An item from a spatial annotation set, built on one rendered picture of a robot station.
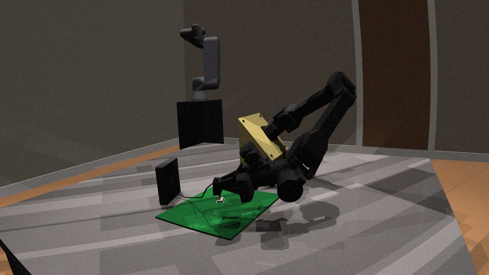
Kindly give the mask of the green circuit board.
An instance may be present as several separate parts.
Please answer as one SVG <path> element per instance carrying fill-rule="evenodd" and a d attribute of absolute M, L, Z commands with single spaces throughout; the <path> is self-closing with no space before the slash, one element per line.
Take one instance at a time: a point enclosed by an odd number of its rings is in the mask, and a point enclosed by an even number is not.
<path fill-rule="evenodd" d="M 230 240 L 267 210 L 279 196 L 254 191 L 251 202 L 240 195 L 222 190 L 213 195 L 213 187 L 202 198 L 190 198 L 155 218 L 222 239 Z"/>

